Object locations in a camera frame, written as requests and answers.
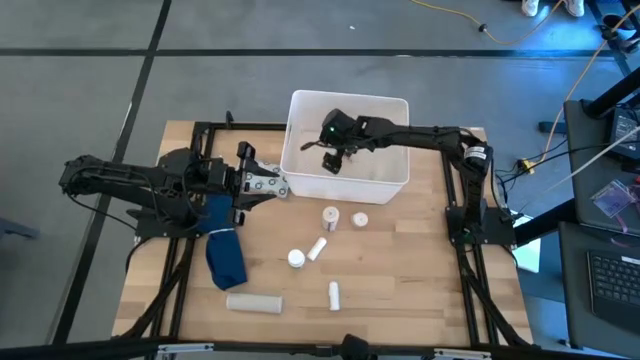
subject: white container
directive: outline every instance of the white container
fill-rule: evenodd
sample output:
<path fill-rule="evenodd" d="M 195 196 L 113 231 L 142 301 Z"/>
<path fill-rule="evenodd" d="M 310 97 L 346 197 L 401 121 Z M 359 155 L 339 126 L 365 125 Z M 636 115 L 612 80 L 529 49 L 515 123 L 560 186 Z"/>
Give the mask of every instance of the white container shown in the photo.
<path fill-rule="evenodd" d="M 333 109 L 354 119 L 359 115 L 376 116 L 398 125 L 409 125 L 409 104 L 403 99 L 380 96 L 298 90 L 291 97 L 289 120 L 280 165 L 287 175 L 291 191 L 297 196 L 330 200 L 386 204 L 409 181 L 409 149 L 390 146 L 375 152 L 362 149 L 342 160 L 338 175 L 322 168 L 327 151 L 314 146 L 322 122 Z"/>

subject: gray concrete floor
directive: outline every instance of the gray concrete floor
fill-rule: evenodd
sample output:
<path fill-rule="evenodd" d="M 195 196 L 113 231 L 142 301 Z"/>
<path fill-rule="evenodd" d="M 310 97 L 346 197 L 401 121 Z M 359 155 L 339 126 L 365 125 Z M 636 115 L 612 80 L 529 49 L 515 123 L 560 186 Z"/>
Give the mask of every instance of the gray concrete floor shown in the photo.
<path fill-rule="evenodd" d="M 517 2 L 434 3 L 473 13 L 503 39 L 517 38 L 541 20 L 522 16 Z M 146 48 L 161 4 L 0 0 L 0 48 Z M 603 13 L 609 12 L 606 6 Z M 541 13 L 548 10 L 542 7 Z M 583 18 L 574 19 L 561 8 L 538 33 L 514 48 L 593 50 L 600 43 L 595 24 L 588 9 Z M 160 48 L 503 49 L 465 19 L 401 0 L 174 1 Z M 57 180 L 66 160 L 80 154 L 111 156 L 142 60 L 0 57 L 0 217 L 42 232 L 34 241 L 8 236 L 0 242 L 0 347 L 43 344 L 51 335 L 90 217 L 62 196 Z M 546 136 L 537 132 L 537 122 L 553 120 L 587 61 L 156 58 L 125 161 L 152 164 L 167 120 L 221 121 L 231 110 L 237 121 L 285 122 L 292 92 L 313 89 L 405 98 L 414 125 L 485 127 L 497 167 L 508 169 L 515 159 L 543 150 Z M 638 63 L 629 58 L 632 68 Z M 597 96 L 621 77 L 615 61 L 598 59 L 573 98 Z M 541 175 L 519 179 L 511 206 L 518 209 L 532 194 L 566 176 L 568 169 L 568 159 L 561 158 L 539 168 Z M 527 212 L 537 215 L 571 196 L 569 185 L 560 187 Z M 109 212 L 124 216 L 128 207 L 114 202 Z M 107 220 L 72 341 L 109 337 L 131 241 L 128 229 Z M 561 310 L 535 298 L 527 299 L 527 307 L 536 342 L 553 348 L 549 339 L 562 336 L 564 325 L 560 317 L 548 314 Z"/>

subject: wooden table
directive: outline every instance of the wooden table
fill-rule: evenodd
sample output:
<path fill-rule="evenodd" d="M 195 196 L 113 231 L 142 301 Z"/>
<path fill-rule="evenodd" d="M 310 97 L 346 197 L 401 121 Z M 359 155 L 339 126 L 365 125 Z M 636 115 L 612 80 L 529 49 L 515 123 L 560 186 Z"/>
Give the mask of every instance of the wooden table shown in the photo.
<path fill-rule="evenodd" d="M 169 121 L 159 155 L 188 147 L 193 125 Z M 473 130 L 484 136 L 482 129 Z M 218 130 L 213 156 L 221 155 L 235 164 L 237 144 L 242 140 L 257 149 L 257 158 L 280 161 L 284 132 L 279 131 Z M 231 291 L 281 295 L 281 315 L 227 310 L 227 293 L 213 284 L 205 260 L 206 240 L 199 239 L 180 338 L 339 344 L 345 334 L 351 333 L 375 345 L 469 345 L 458 265 L 447 240 L 447 197 L 440 153 L 412 149 L 410 158 L 411 180 L 386 205 L 290 195 L 247 213 L 245 225 L 237 232 L 249 282 Z M 321 227 L 322 210 L 329 205 L 341 213 L 333 233 Z M 364 230 L 356 230 L 348 221 L 350 214 L 358 211 L 369 215 Z M 291 268 L 287 263 L 289 250 L 299 248 L 306 253 L 319 236 L 326 237 L 328 244 L 318 259 L 307 262 L 302 269 Z M 153 239 L 134 255 L 114 335 L 128 330 L 156 295 L 167 247 L 168 239 Z M 512 258 L 499 246 L 483 246 L 483 251 L 493 300 L 520 336 L 531 341 Z M 340 285 L 339 312 L 329 311 L 331 280 Z M 482 306 L 475 296 L 474 300 L 480 339 L 487 341 Z M 173 300 L 169 299 L 162 334 L 168 333 L 172 310 Z"/>

